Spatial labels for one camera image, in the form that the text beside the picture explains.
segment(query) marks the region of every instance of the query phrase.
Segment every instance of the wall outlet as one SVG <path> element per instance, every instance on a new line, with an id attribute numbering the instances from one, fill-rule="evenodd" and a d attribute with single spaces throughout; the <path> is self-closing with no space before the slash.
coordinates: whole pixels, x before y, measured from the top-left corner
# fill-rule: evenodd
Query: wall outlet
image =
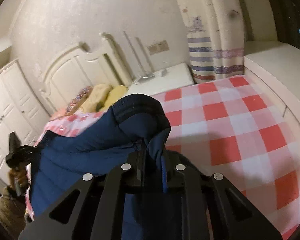
<path id="1" fill-rule="evenodd" d="M 167 41 L 161 41 L 159 43 L 148 46 L 147 48 L 150 55 L 169 50 Z"/>

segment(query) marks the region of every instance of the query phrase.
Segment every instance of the triangular cutout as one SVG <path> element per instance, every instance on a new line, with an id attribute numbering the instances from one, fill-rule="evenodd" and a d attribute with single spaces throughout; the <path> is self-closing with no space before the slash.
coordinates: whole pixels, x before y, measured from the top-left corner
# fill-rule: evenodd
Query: triangular cutout
<path id="1" fill-rule="evenodd" d="M 225 191 L 232 212 L 237 221 L 242 221 L 252 217 L 251 211 L 245 206 L 244 202 L 232 191 L 232 189 L 227 188 Z"/>
<path id="2" fill-rule="evenodd" d="M 72 191 L 64 201 L 62 201 L 54 210 L 52 210 L 49 215 L 50 218 L 62 224 L 67 224 L 79 195 L 79 190 L 75 189 Z"/>

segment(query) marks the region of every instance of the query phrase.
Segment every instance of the bed post finial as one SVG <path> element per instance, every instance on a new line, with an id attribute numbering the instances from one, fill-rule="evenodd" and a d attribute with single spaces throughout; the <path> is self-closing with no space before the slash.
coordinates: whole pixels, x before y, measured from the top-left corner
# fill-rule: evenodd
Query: bed post finial
<path id="1" fill-rule="evenodd" d="M 99 36 L 106 41 L 108 39 L 108 34 L 107 33 L 99 33 Z"/>

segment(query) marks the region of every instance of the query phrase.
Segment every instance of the person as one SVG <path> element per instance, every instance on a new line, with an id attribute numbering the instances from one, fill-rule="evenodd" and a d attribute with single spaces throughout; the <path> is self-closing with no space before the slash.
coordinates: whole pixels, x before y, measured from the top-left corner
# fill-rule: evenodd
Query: person
<path id="1" fill-rule="evenodd" d="M 21 187 L 28 188 L 29 182 L 25 168 L 19 171 L 10 169 L 8 177 L 10 185 L 3 189 L 0 197 L 0 223 L 12 239 L 18 239 L 20 232 L 26 227 L 26 200 L 23 195 L 17 197 L 14 179 L 17 179 Z"/>

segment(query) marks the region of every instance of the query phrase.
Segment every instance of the striped curtain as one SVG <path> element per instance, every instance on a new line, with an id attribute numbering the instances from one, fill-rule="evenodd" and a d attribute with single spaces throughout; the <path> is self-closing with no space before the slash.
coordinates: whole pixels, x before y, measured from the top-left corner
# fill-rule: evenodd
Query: striped curtain
<path id="1" fill-rule="evenodd" d="M 239 0 L 177 0 L 186 25 L 194 80 L 243 73 L 244 26 Z"/>

